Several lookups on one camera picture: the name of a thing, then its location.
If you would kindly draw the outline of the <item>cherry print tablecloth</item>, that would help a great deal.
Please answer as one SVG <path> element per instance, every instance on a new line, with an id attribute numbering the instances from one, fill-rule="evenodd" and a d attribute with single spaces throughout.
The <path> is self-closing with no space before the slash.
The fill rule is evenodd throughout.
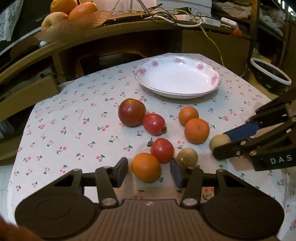
<path id="1" fill-rule="evenodd" d="M 168 99 L 141 88 L 134 69 L 144 61 L 135 61 L 92 73 L 67 83 L 59 95 L 35 105 L 28 119 L 8 185 L 8 220 L 15 223 L 17 205 L 29 195 L 72 169 L 94 172 L 101 166 L 114 166 L 121 157 L 130 162 L 139 153 L 149 153 L 151 135 L 142 126 L 127 128 L 118 118 L 117 108 L 123 100 L 140 100 L 148 113 L 161 115 L 168 128 L 161 138 L 169 140 L 175 155 L 184 148 L 193 148 L 198 166 L 205 173 L 226 169 L 277 200 L 285 211 L 280 240 L 295 240 L 295 167 L 255 172 L 251 163 L 241 157 L 217 161 L 209 149 L 215 135 L 231 130 L 255 114 L 255 109 L 270 99 L 251 84 L 200 55 L 184 54 L 201 60 L 221 76 L 219 88 L 198 99 Z M 194 107 L 210 126 L 210 135 L 201 145 L 189 143 L 178 120 L 186 106 Z M 119 199 L 177 199 L 178 189 L 170 174 L 170 165 L 163 164 L 161 177 L 152 184 L 135 178 L 131 169 L 119 189 Z"/>

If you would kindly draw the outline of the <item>white rimmed waste bin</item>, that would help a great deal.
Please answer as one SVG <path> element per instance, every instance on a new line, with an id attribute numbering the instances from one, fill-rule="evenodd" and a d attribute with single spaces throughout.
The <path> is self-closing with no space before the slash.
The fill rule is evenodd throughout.
<path id="1" fill-rule="evenodd" d="M 273 94 L 283 94 L 292 84 L 292 80 L 287 74 L 264 60 L 251 58 L 250 69 L 256 80 Z"/>

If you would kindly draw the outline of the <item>large orange tangerine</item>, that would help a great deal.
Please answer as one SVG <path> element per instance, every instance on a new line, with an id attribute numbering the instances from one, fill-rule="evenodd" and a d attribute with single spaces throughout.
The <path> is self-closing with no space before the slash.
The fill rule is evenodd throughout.
<path id="1" fill-rule="evenodd" d="M 210 133 L 209 124 L 201 118 L 189 120 L 184 129 L 185 138 L 192 144 L 203 144 Z"/>

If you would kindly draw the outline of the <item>white floral plate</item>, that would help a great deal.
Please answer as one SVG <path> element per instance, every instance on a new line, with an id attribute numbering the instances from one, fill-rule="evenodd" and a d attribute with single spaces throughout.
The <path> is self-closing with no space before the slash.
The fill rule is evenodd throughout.
<path id="1" fill-rule="evenodd" d="M 190 57 L 157 56 L 138 65 L 135 79 L 141 86 L 169 98 L 192 99 L 207 95 L 221 84 L 220 74 L 209 64 Z"/>

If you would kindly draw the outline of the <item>white power adapter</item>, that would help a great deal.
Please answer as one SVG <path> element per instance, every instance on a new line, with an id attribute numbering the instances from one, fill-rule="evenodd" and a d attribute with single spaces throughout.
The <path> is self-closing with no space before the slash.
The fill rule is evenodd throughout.
<path id="1" fill-rule="evenodd" d="M 233 28 L 233 29 L 239 29 L 239 25 L 237 22 L 230 20 L 228 18 L 222 17 L 221 18 L 221 23 L 224 25 L 228 25 L 229 27 Z"/>

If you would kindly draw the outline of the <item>dark red apple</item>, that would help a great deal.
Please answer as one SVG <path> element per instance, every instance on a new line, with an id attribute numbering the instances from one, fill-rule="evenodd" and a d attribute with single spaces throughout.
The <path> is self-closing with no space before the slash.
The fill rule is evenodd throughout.
<path id="1" fill-rule="evenodd" d="M 124 100 L 118 109 L 120 121 L 128 127 L 140 126 L 145 114 L 145 105 L 141 101 L 133 98 Z"/>

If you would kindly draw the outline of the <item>small orange tangerine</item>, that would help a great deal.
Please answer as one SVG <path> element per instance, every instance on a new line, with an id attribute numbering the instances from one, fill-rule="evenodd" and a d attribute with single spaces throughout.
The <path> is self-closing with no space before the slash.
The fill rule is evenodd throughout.
<path id="1" fill-rule="evenodd" d="M 182 108 L 179 112 L 179 115 L 178 115 L 179 123 L 182 126 L 185 126 L 186 123 L 193 118 L 199 118 L 199 113 L 192 106 L 186 106 L 186 107 Z"/>

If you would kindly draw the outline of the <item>orange on shelf top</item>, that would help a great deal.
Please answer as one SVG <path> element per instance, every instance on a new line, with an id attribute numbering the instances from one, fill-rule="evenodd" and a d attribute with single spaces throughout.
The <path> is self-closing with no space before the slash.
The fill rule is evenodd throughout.
<path id="1" fill-rule="evenodd" d="M 50 5 L 50 11 L 53 12 L 64 12 L 67 15 L 76 7 L 78 3 L 76 0 L 53 0 Z"/>

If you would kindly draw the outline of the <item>glass fruit bowl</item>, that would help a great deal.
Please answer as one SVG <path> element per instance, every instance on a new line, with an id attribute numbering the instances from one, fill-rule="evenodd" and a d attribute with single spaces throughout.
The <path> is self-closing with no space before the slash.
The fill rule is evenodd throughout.
<path id="1" fill-rule="evenodd" d="M 77 33 L 101 26 L 111 16 L 109 11 L 97 11 L 77 20 L 60 20 L 45 30 L 40 30 L 35 37 L 44 42 L 55 42 Z"/>

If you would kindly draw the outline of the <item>red tomato with stem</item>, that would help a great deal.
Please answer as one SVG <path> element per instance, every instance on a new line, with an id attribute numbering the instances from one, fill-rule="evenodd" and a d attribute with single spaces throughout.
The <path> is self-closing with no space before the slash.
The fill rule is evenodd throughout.
<path id="1" fill-rule="evenodd" d="M 150 147 L 150 153 L 157 158 L 160 163 L 168 163 L 174 156 L 174 147 L 170 141 L 165 138 L 158 138 L 147 143 Z"/>

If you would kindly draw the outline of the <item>red tomato upper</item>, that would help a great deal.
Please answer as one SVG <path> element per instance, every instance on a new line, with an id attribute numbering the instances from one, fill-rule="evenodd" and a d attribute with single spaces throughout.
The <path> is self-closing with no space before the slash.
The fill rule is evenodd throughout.
<path id="1" fill-rule="evenodd" d="M 146 114 L 142 123 L 145 130 L 153 136 L 160 136 L 167 131 L 164 118 L 156 113 Z"/>

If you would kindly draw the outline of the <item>yellow apple on shelf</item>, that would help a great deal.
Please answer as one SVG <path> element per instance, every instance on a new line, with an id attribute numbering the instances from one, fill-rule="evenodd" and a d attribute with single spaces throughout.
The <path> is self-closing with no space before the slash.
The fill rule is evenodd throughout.
<path id="1" fill-rule="evenodd" d="M 58 12 L 53 12 L 50 13 L 45 17 L 41 24 L 41 30 L 45 30 L 46 28 L 50 27 L 54 23 L 60 21 L 60 20 L 65 20 L 68 18 L 68 15 L 64 12 L 58 11 Z"/>

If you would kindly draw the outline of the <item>orange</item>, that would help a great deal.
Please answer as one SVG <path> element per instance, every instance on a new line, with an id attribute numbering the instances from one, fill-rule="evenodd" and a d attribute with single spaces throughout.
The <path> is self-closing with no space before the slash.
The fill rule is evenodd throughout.
<path id="1" fill-rule="evenodd" d="M 152 183 L 160 177 L 162 170 L 159 161 L 150 153 L 137 154 L 131 164 L 136 178 L 144 183 Z"/>
<path id="2" fill-rule="evenodd" d="M 83 16 L 91 15 L 98 11 L 95 3 L 86 2 L 76 6 L 68 15 L 69 20 L 77 20 Z"/>
<path id="3" fill-rule="evenodd" d="M 76 7 L 78 3 L 76 0 L 53 0 L 50 5 L 50 11 L 53 12 L 64 12 L 67 15 Z"/>

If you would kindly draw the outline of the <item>brown kiwi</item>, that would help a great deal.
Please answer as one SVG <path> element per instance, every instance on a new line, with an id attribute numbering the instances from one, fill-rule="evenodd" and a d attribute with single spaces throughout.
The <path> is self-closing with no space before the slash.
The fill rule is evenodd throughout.
<path id="1" fill-rule="evenodd" d="M 218 134 L 210 140 L 209 148 L 211 151 L 213 151 L 216 147 L 228 144 L 230 142 L 231 140 L 226 134 Z"/>
<path id="2" fill-rule="evenodd" d="M 198 154 L 192 148 L 184 148 L 177 154 L 176 159 L 186 167 L 196 167 Z"/>

